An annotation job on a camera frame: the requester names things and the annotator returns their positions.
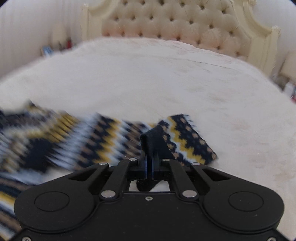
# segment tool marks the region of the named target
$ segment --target wooden headboard frame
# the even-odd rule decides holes
[[[84,4],[82,7],[82,40],[87,41],[102,36],[103,21],[108,18],[121,0],[104,0],[96,7]],[[270,76],[275,65],[277,40],[280,29],[277,26],[262,26],[254,18],[252,8],[256,0],[229,0],[235,17],[246,35],[251,39],[246,61]]]

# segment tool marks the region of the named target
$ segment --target mattress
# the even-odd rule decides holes
[[[219,157],[211,166],[276,191],[286,208],[278,229],[296,236],[295,106],[248,63],[181,42],[101,38],[2,80],[2,109],[28,100],[130,121],[190,115]]]

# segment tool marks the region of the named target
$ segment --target yellow zigzag pattern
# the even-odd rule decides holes
[[[11,206],[13,208],[13,205],[15,203],[15,198],[0,191],[0,201],[5,202],[6,204],[8,204],[9,206]]]
[[[112,153],[112,148],[114,147],[114,139],[116,137],[116,133],[119,130],[118,127],[119,121],[114,120],[114,123],[110,124],[110,128],[107,130],[108,136],[104,137],[103,140],[105,143],[102,143],[101,146],[103,147],[102,150],[98,150],[96,153],[99,155],[99,159],[93,160],[94,163],[99,162],[110,162],[108,157],[109,153]]]
[[[63,114],[57,119],[57,122],[51,128],[50,125],[43,127],[42,129],[31,131],[27,137],[28,138],[45,138],[51,142],[63,141],[65,136],[68,135],[67,132],[71,131],[72,126],[78,122],[78,119],[70,116],[69,114]]]
[[[169,131],[171,133],[174,133],[175,136],[173,138],[173,141],[175,143],[179,143],[180,151],[186,152],[187,159],[195,160],[196,162],[204,164],[205,160],[202,158],[202,156],[193,154],[194,148],[186,148],[185,146],[187,144],[187,141],[179,138],[181,136],[181,133],[176,130],[177,123],[171,117],[169,117],[168,120],[170,120],[172,123],[171,127],[169,128]]]

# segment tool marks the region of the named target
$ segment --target knit fabric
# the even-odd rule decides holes
[[[48,167],[74,172],[99,162],[114,166],[139,158],[142,134],[149,134],[160,158],[182,165],[210,163],[217,156],[194,127],[188,115],[148,124],[100,114],[76,118],[33,104],[21,113],[0,111],[0,236],[8,240],[21,229],[14,201],[22,191],[41,184]]]

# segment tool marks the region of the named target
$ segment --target upholstered headboard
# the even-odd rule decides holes
[[[83,6],[82,40],[99,36],[176,40],[245,60],[270,75],[277,27],[253,17],[255,0],[105,0]]]

